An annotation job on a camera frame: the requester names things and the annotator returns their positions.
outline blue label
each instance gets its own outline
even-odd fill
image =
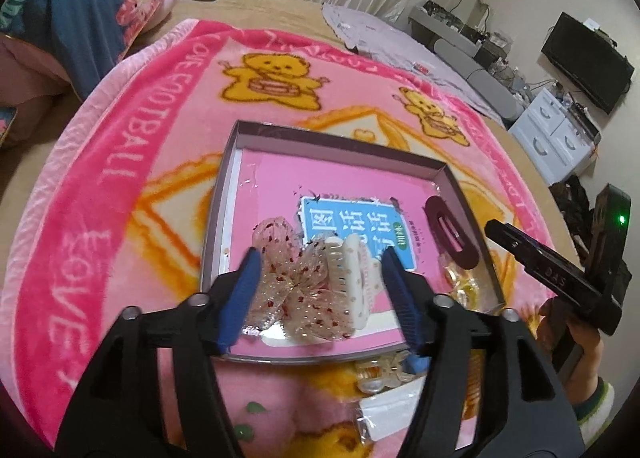
[[[357,232],[375,258],[394,247],[402,266],[415,270],[414,250],[402,215],[388,204],[303,197],[300,219],[304,242],[324,233],[344,239]]]

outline metal bolt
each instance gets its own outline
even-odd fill
[[[207,294],[193,294],[189,298],[190,306],[204,306],[209,302],[209,296]]]
[[[126,319],[127,321],[131,321],[132,319],[135,319],[136,317],[138,317],[141,313],[142,313],[142,310],[140,310],[139,307],[127,306],[122,311],[122,318]]]
[[[438,294],[433,298],[433,303],[440,308],[451,308],[454,305],[455,301],[453,301],[453,299],[448,295]]]
[[[502,310],[502,317],[504,317],[507,321],[515,323],[520,320],[520,316],[518,312],[511,308],[507,308],[506,310]]]

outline blanket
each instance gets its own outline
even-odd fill
[[[85,99],[162,0],[5,0],[0,32],[51,54]]]
[[[481,225],[497,218],[552,245],[526,184],[458,98],[309,38],[187,20],[120,63],[82,105],[14,240],[0,305],[0,377],[47,441],[120,310],[170,308],[196,291],[210,194],[236,120],[446,161]],[[549,292],[489,247],[508,305],[535,328]],[[162,354],[166,424],[180,443],[169,362]],[[361,443],[353,363],[220,361],[216,371],[248,458],[391,457],[404,437]],[[472,435],[473,413],[465,417],[461,444]]]

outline television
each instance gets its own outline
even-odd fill
[[[634,67],[626,57],[564,12],[542,47],[542,53],[608,114],[631,84]]]

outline white drawer cabinet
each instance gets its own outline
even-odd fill
[[[544,89],[509,132],[548,185],[567,178],[593,150],[593,143],[574,126],[562,104]]]

